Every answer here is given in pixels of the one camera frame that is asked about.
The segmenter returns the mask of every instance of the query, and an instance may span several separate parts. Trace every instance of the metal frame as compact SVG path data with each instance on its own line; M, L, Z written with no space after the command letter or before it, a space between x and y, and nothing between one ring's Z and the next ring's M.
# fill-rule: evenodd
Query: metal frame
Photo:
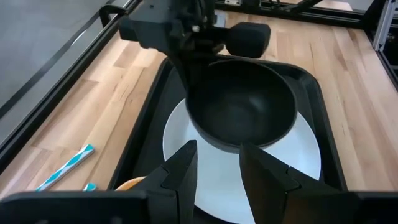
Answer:
M101 52L102 48L108 43L112 36L118 30L118 20L124 13L131 12L141 0L133 0L125 7L127 11L121 9L113 10L112 7L106 6L106 10L100 13L101 21L105 26L100 35L87 48L85 53L73 64L62 79L51 89L45 98L36 106L22 124L10 135L10 137L0 145L0 173L13 160L16 154L24 147L26 142L32 137L40 125L45 121L47 116L58 105L61 99L67 94L68 90L80 78L81 74L86 70L89 64ZM257 14L260 16L278 17L281 19L291 19L295 21L313 22L329 26L340 26L347 28L362 29L368 35L370 41L373 41L377 31L377 24L382 15L382 9L386 1L390 0L374 0L369 9L363 12L339 11L334 9L324 9L320 7L311 7L301 12L289 12L288 10L275 10L275 3L260 0L241 0L240 6L232 6L226 4L222 0L215 0L216 9L242 12L246 14ZM289 9L293 4L280 3L279 8ZM109 21L109 14L120 12L113 20ZM398 19L392 18L391 28L389 32L392 35L398 35ZM384 53L377 50L386 72L390 76L393 84L398 89L398 76Z
M373 48L377 51L384 50L395 10L396 0L387 0L386 3L384 3L379 25L373 40Z

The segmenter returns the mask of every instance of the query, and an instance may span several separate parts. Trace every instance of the black tray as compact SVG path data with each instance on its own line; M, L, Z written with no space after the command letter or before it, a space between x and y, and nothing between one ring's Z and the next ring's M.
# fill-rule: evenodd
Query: black tray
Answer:
M218 56L219 59L230 58ZM343 171L330 128L325 103L316 79L305 70L284 63L257 61L281 74L293 89L298 111L315 133L320 148L322 171L320 181L346 190ZM185 98L182 81L171 62L165 59L151 86L142 111L126 144L109 189L125 181L145 176L163 163L162 141L167 119ZM195 208L195 223L225 223Z

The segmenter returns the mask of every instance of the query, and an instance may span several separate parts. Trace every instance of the wooden surface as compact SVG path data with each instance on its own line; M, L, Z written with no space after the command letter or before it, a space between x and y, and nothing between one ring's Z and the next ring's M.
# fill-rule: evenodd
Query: wooden surface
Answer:
M240 21L270 25L263 59L317 78L349 189L398 190L398 94L364 32L229 12L228 26ZM35 189L88 143L96 152L51 190L106 189L164 57L116 34L0 175L0 197Z

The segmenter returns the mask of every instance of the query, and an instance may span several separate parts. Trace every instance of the orange object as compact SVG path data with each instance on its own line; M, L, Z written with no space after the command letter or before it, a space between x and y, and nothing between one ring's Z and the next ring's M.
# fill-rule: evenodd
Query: orange object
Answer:
M137 178L131 179L131 180L123 183L122 185L120 185L116 190L129 190L133 186L138 184L140 181L142 181L144 178L145 177L137 177Z

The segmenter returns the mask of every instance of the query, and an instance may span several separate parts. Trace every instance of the toothbrush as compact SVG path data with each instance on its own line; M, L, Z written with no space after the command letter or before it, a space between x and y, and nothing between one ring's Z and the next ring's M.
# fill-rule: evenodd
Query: toothbrush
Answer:
M83 189L83 191L93 191L93 190L96 190L96 189L97 189L97 186L95 184L88 183L86 185L86 187Z
M86 159L89 155L94 152L94 147L91 144L80 149L80 151L74 155L65 165L63 165L59 170L57 170L53 175L51 175L42 185L36 188L36 191L42 191L60 180L65 174L75 168L79 163Z

